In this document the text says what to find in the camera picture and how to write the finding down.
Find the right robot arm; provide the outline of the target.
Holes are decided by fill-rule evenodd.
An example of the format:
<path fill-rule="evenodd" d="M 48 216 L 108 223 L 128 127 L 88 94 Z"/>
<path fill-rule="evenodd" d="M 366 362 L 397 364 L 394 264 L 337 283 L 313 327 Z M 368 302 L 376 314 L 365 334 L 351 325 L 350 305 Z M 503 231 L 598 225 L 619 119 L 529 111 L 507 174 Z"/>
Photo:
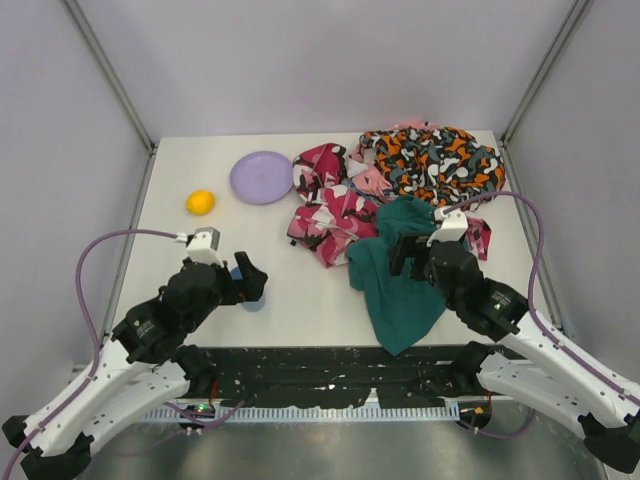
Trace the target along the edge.
<path fill-rule="evenodd" d="M 533 365 L 518 366 L 470 343 L 455 362 L 459 376 L 554 419 L 610 468 L 626 474 L 636 470 L 638 383 L 594 359 L 512 287 L 485 277 L 460 242 L 403 234 L 391 249 L 391 274 L 400 274 L 407 259 L 413 261 L 411 279 L 428 282 L 469 329 Z"/>

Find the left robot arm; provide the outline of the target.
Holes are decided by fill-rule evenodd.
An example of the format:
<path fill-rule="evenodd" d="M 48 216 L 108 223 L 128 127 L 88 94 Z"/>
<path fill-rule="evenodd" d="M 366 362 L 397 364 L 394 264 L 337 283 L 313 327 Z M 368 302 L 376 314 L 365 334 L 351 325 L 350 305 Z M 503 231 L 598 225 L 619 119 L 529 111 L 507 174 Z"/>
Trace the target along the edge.
<path fill-rule="evenodd" d="M 158 294 L 114 328 L 98 357 L 54 400 L 2 426 L 29 479 L 74 479 L 115 435 L 149 410 L 212 387 L 210 354 L 186 337 L 219 306 L 262 298 L 268 276 L 244 252 L 233 278 L 226 264 L 190 259 Z"/>

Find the teal green cloth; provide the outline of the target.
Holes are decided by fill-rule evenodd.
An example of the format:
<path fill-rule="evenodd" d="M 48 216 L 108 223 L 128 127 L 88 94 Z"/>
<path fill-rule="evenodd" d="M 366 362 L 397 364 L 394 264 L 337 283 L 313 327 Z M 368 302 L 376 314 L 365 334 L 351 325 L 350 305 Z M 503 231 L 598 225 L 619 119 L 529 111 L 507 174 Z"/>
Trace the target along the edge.
<path fill-rule="evenodd" d="M 411 259 L 400 275 L 390 274 L 389 253 L 400 235 L 434 232 L 433 211 L 418 198 L 399 197 L 378 208 L 377 236 L 356 241 L 346 249 L 350 286 L 364 293 L 376 339 L 393 356 L 425 337 L 446 310 L 429 283 L 410 278 Z"/>

